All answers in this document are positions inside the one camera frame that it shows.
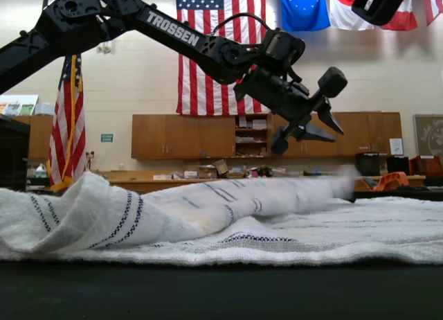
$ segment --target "white cloth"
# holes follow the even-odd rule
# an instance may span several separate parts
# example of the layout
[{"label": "white cloth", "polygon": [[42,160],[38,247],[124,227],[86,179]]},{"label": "white cloth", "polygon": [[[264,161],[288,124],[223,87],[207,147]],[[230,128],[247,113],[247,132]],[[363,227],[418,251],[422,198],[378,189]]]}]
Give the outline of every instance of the white cloth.
[{"label": "white cloth", "polygon": [[346,197],[353,176],[223,180],[139,196],[86,174],[61,198],[0,190],[0,258],[207,265],[443,263],[443,205]]}]

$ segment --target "flag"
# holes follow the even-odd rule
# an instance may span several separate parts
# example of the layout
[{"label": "flag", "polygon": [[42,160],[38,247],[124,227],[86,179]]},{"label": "flag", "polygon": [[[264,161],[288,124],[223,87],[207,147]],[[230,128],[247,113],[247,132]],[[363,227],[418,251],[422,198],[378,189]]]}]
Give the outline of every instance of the flag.
[{"label": "flag", "polygon": [[314,31],[329,27],[326,0],[282,0],[285,31]]},{"label": "flag", "polygon": [[413,12],[413,0],[403,0],[392,20],[381,28],[385,30],[413,30],[416,27],[418,25]]},{"label": "flag", "polygon": [[345,30],[367,30],[375,28],[352,12],[354,0],[329,0],[331,26]]},{"label": "flag", "polygon": [[[217,24],[240,12],[253,13],[266,20],[266,0],[177,0],[177,19],[188,21],[191,28],[205,34],[210,34]],[[250,17],[234,19],[216,33],[242,44],[260,43],[265,34],[266,29]],[[220,85],[195,62],[180,55],[177,113],[229,116],[268,111],[250,96],[237,103],[234,85]]]},{"label": "flag", "polygon": [[440,13],[443,13],[443,1],[424,0],[424,9],[426,11],[426,22],[429,26]]},{"label": "flag", "polygon": [[48,172],[52,188],[69,187],[81,177],[86,164],[82,58],[73,55],[64,60],[49,141]]}]

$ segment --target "white wall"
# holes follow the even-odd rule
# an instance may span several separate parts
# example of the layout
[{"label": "white wall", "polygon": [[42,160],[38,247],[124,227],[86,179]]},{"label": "white wall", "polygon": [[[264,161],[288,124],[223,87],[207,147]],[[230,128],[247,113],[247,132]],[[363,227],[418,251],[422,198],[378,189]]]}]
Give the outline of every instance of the white wall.
[{"label": "white wall", "polygon": [[[174,0],[144,0],[175,16]],[[279,0],[268,1],[269,24],[280,23]],[[42,0],[0,0],[0,46],[35,25]],[[296,64],[304,83],[316,90],[327,67],[342,69],[350,81],[332,102],[335,111],[400,111],[406,154],[415,155],[412,115],[443,113],[443,17],[426,27],[422,0],[414,0],[419,29],[409,33],[383,30],[347,32],[329,28],[297,33],[307,50]],[[179,162],[130,158],[132,114],[171,114],[177,103],[177,54],[139,33],[126,33],[112,43],[113,53],[84,53],[83,73],[87,148],[95,150],[94,168],[175,168]],[[54,103],[62,59],[23,81],[8,94],[39,94]],[[101,143],[101,133],[114,133],[114,143]]]}]

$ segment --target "bottle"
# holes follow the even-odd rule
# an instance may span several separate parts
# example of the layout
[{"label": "bottle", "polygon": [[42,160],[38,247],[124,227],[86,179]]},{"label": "bottle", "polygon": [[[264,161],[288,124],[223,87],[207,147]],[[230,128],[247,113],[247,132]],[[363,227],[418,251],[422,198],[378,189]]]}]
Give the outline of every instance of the bottle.
[{"label": "bottle", "polygon": [[35,176],[36,176],[36,178],[46,178],[47,177],[46,167],[44,166],[44,164],[40,164],[39,167],[37,169],[35,169]]}]

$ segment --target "blue flag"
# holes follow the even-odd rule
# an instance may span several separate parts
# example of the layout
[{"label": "blue flag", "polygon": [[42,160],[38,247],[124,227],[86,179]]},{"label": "blue flag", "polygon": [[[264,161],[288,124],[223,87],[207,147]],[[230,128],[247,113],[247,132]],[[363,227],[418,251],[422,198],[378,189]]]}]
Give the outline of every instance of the blue flag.
[{"label": "blue flag", "polygon": [[315,31],[329,27],[326,0],[282,0],[285,31]]}]

